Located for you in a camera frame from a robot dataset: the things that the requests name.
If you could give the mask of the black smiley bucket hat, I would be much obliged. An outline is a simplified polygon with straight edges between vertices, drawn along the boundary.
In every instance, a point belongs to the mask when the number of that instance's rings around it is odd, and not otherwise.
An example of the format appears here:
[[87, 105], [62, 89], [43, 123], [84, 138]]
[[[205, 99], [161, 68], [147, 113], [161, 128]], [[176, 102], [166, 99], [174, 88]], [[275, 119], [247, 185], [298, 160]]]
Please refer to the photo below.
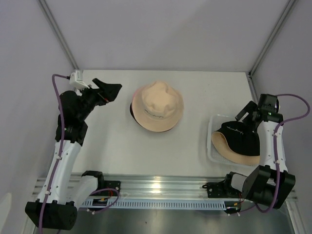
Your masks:
[[143, 127], [140, 123], [137, 122], [137, 120], [136, 120], [136, 118], [135, 118], [135, 116], [134, 116], [133, 109], [132, 109], [132, 102], [131, 102], [131, 104], [130, 104], [129, 110], [130, 110], [130, 114], [131, 114], [133, 120], [134, 120], [139, 126]]

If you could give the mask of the black and beige hat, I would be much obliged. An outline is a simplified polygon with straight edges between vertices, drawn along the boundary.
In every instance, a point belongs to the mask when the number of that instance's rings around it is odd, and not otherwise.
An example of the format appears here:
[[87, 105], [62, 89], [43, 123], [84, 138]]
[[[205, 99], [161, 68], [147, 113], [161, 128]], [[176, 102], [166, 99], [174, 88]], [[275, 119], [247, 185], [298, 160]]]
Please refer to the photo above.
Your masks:
[[257, 132], [239, 121], [228, 121], [211, 135], [218, 153], [225, 159], [253, 166], [260, 162], [260, 140]]

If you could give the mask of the beige bucket hat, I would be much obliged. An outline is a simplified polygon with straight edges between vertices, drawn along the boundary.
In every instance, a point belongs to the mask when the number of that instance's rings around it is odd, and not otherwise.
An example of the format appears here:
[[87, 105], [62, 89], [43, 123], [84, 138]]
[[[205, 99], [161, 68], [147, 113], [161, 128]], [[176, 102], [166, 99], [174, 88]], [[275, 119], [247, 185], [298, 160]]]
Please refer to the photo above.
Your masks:
[[138, 123], [152, 132], [174, 128], [184, 111], [182, 94], [164, 81], [142, 86], [142, 94], [132, 101], [132, 109]]

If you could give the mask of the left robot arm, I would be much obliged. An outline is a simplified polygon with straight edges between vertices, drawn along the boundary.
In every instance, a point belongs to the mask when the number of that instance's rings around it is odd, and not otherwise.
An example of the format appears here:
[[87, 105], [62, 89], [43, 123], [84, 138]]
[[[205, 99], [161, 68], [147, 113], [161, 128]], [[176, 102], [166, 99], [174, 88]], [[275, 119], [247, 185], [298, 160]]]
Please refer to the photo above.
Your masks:
[[74, 91], [59, 93], [56, 77], [57, 74], [52, 76], [59, 109], [54, 156], [41, 192], [35, 201], [29, 201], [25, 206], [25, 213], [39, 233], [44, 229], [54, 229], [58, 233], [71, 230], [75, 225], [78, 210], [91, 195], [114, 197], [112, 206], [120, 197], [118, 188], [106, 186], [104, 175], [100, 171], [85, 171], [70, 193], [68, 185], [88, 130], [86, 118], [95, 107], [113, 102], [122, 85], [108, 84], [95, 78], [92, 81], [96, 88], [80, 88], [79, 95]]

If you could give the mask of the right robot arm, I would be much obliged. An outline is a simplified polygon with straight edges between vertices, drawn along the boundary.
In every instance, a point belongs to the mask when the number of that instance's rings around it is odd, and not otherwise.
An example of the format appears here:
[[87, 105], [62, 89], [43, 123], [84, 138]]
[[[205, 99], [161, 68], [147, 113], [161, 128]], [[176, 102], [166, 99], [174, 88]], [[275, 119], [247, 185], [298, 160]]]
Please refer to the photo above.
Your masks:
[[240, 192], [243, 199], [252, 201], [257, 208], [267, 213], [279, 209], [295, 185], [295, 176], [288, 173], [283, 146], [283, 116], [279, 111], [278, 97], [261, 94], [252, 115], [253, 128], [260, 143], [259, 165], [249, 176], [230, 172], [222, 185], [228, 197]]

